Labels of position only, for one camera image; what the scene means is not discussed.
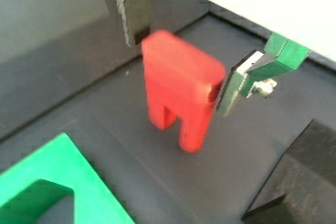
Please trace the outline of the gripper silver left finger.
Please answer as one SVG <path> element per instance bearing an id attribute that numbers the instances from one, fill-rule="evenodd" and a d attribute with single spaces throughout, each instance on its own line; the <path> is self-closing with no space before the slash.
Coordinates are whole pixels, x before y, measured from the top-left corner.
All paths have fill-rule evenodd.
<path id="1" fill-rule="evenodd" d="M 126 43 L 136 46 L 150 34 L 148 0 L 116 0 L 123 17 Z"/>

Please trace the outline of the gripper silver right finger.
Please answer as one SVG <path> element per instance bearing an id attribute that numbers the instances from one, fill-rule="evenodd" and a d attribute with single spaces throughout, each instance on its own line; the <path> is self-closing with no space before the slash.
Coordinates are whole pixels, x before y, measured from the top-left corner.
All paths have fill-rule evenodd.
<path id="1" fill-rule="evenodd" d="M 274 32 L 264 52 L 254 50 L 232 67 L 216 111 L 227 116 L 239 96 L 248 98 L 258 93 L 268 97 L 278 86 L 275 77 L 295 71 L 310 52 L 306 46 Z"/>

